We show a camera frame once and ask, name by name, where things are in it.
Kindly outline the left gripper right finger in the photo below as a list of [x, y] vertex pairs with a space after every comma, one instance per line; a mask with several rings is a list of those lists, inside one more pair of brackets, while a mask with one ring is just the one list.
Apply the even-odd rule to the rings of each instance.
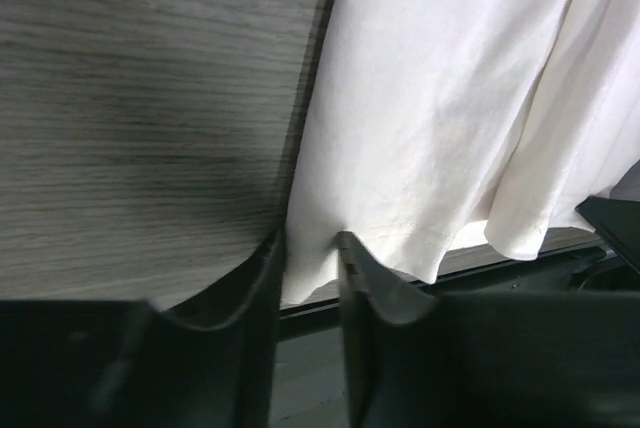
[[431, 296], [338, 236], [354, 427], [635, 427], [639, 297]]

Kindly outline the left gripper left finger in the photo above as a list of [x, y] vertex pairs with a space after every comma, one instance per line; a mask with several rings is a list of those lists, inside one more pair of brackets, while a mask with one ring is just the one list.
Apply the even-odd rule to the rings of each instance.
[[282, 233], [167, 310], [145, 300], [1, 304], [5, 427], [264, 427]]

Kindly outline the white and green raglan shirt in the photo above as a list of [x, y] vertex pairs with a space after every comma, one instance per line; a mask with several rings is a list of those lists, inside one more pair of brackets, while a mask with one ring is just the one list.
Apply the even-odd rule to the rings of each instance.
[[335, 237], [433, 283], [452, 249], [532, 260], [639, 160], [639, 0], [335, 0], [289, 200], [283, 299]]

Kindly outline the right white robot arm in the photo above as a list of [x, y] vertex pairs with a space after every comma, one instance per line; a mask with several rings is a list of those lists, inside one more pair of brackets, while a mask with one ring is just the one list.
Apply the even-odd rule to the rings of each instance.
[[589, 197], [576, 207], [576, 212], [622, 260], [639, 271], [638, 201]]

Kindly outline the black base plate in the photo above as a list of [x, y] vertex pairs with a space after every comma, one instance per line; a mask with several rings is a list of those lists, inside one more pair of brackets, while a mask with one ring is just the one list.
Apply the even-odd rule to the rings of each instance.
[[[446, 258], [445, 268], [436, 284], [415, 281], [414, 286], [429, 295], [462, 290], [639, 288], [638, 273], [595, 240], [558, 246], [531, 262], [502, 259], [486, 246], [463, 249]], [[316, 290], [305, 303], [282, 309], [270, 426], [347, 426], [339, 321], [335, 282]]]

